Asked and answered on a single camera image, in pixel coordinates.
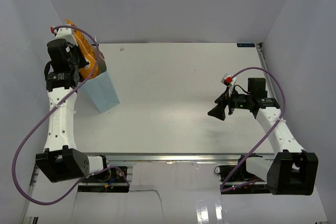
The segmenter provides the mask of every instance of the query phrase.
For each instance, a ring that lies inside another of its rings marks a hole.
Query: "white table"
[[[120,104],[100,113],[79,92],[75,139],[86,153],[247,153],[264,131],[247,110],[222,122],[207,112],[225,73],[261,67],[256,48],[236,44],[101,44]],[[258,70],[238,76],[264,77]],[[268,141],[257,149],[272,153]]]

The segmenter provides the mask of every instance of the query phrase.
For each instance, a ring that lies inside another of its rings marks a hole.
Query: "white wall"
[[[336,223],[335,14],[336,0],[287,0],[264,44],[267,66],[286,94],[285,118],[319,158],[317,186],[330,223]]]
[[[25,199],[14,187],[11,165],[22,139],[48,111],[43,70],[46,42],[53,38],[49,27],[56,24],[60,19],[50,0],[0,0],[0,223],[19,223],[23,213]],[[18,159],[26,191],[46,130],[44,124]]]
[[[51,1],[99,42],[261,42],[286,0]]]

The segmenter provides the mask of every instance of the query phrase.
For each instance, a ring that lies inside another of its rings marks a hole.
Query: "black label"
[[[256,47],[253,43],[237,43],[237,47]]]

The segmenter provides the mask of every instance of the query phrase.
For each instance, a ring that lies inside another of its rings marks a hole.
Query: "purple cable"
[[[232,78],[236,77],[237,75],[239,75],[240,73],[246,71],[246,70],[250,70],[250,69],[258,69],[258,70],[261,70],[265,73],[267,73],[268,75],[270,75],[273,80],[275,81],[275,83],[278,85],[279,87],[279,90],[281,92],[281,96],[282,96],[282,101],[283,101],[283,108],[282,108],[282,112],[281,114],[279,115],[279,118],[283,118],[283,115],[286,111],[286,98],[285,98],[285,94],[284,94],[284,91],[280,85],[280,83],[278,82],[278,80],[270,73],[268,72],[267,70],[263,69],[263,68],[258,68],[258,67],[249,67],[249,68],[244,68],[242,69],[241,71],[237,72],[236,74],[234,74],[232,76]],[[243,159],[235,166],[235,168],[233,168],[233,170],[226,176],[225,180],[223,181],[222,185],[221,185],[221,192],[225,192],[225,191],[230,191],[230,190],[233,190],[233,188],[239,188],[239,187],[242,187],[242,186],[245,186],[245,185],[248,185],[248,184],[251,184],[254,182],[254,180],[252,181],[249,181],[247,183],[243,183],[241,185],[238,185],[238,186],[235,186],[235,187],[230,187],[230,188],[226,188],[226,189],[223,189],[225,184],[228,182],[228,180],[231,178],[231,176],[233,175],[233,173],[235,173],[238,168],[240,168],[240,166],[245,162],[245,160],[263,143],[263,141],[265,141],[266,138],[268,138],[268,136],[271,134],[271,132],[276,128],[276,126],[279,124],[280,120],[277,120],[274,125],[269,129],[269,131],[265,134],[265,136],[252,148],[251,151],[249,151],[249,153],[247,153],[245,155],[245,157],[243,157]]]
[[[90,72],[90,74],[84,79],[84,81],[82,83],[80,83],[77,87],[75,87],[70,93],[68,93],[63,99],[61,99],[59,101],[59,103],[57,103],[57,105],[61,105],[62,103],[64,103],[73,93],[75,93],[80,87],[82,87],[89,79],[90,77],[93,75],[93,72],[95,71],[95,69],[97,68],[98,66],[98,56],[99,56],[99,47],[98,47],[98,43],[97,41],[89,34],[87,33],[86,31],[76,27],[76,26],[68,26],[68,25],[62,25],[62,26],[56,26],[54,27],[54,30],[57,30],[59,28],[70,28],[70,29],[74,29],[74,30],[78,30],[78,31],[81,31],[82,33],[86,34],[94,43],[95,43],[95,46],[96,46],[96,51],[97,51],[97,61],[96,63],[94,64],[94,67],[92,69],[92,71]],[[20,184],[19,182],[17,181],[17,177],[16,177],[16,171],[15,171],[15,168],[16,168],[16,162],[17,162],[17,158],[20,154],[20,151],[21,149],[23,148],[23,146],[25,145],[25,143],[27,142],[27,140],[31,137],[31,135],[58,109],[58,106],[55,106],[53,107],[42,119],[41,121],[39,121],[35,127],[27,134],[27,136],[23,139],[23,141],[20,143],[19,147],[17,148],[16,152],[15,152],[15,155],[14,155],[14,158],[13,158],[13,163],[12,163],[12,178],[13,178],[13,182],[14,182],[14,185],[16,187],[16,189],[19,191],[19,193],[25,197],[26,199],[28,199],[29,201],[35,203],[35,204],[38,204],[38,205],[42,205],[42,206],[49,206],[49,205],[53,205],[57,202],[60,202],[62,199],[64,199],[65,197],[67,197],[69,195],[69,193],[84,179],[84,178],[80,178],[63,196],[61,196],[60,198],[54,200],[54,201],[51,201],[51,202],[42,202],[42,201],[39,201],[39,200],[36,200],[36,199],[33,199],[31,198],[31,196],[29,196],[28,194],[26,194],[23,189],[20,187]],[[125,181],[127,183],[127,185],[129,186],[130,184],[128,183],[126,177],[125,177],[125,174],[122,172],[122,170],[118,167],[114,167],[114,166],[111,166],[109,168],[115,168],[115,169],[118,169],[121,174],[123,175],[123,177],[125,178]],[[98,173],[95,173],[95,174],[99,174],[105,170],[107,170],[108,168],[98,172]]]

